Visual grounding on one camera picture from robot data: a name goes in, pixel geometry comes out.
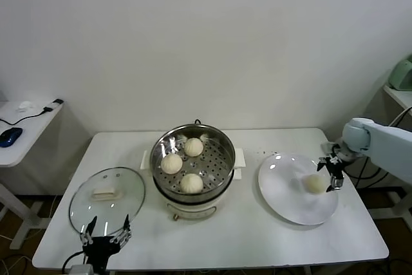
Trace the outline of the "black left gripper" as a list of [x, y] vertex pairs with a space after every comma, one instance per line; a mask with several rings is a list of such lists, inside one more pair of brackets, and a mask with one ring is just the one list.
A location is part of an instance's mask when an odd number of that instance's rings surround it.
[[94, 216], [86, 229], [80, 234], [80, 240], [83, 244], [83, 252], [87, 257], [86, 263], [93, 267], [95, 274], [105, 274], [109, 258], [120, 252], [121, 246], [124, 246], [131, 237], [129, 215], [126, 215], [121, 231], [116, 233], [114, 237], [101, 236], [93, 238], [92, 234], [96, 222], [97, 216]]

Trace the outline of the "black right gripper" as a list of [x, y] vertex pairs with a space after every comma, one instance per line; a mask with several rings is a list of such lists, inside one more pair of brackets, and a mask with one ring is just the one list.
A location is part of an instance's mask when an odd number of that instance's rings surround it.
[[329, 155], [319, 159], [317, 171], [320, 171], [323, 167], [326, 167], [330, 174], [330, 185], [327, 187], [326, 192], [340, 190], [344, 184], [344, 162], [338, 156]]

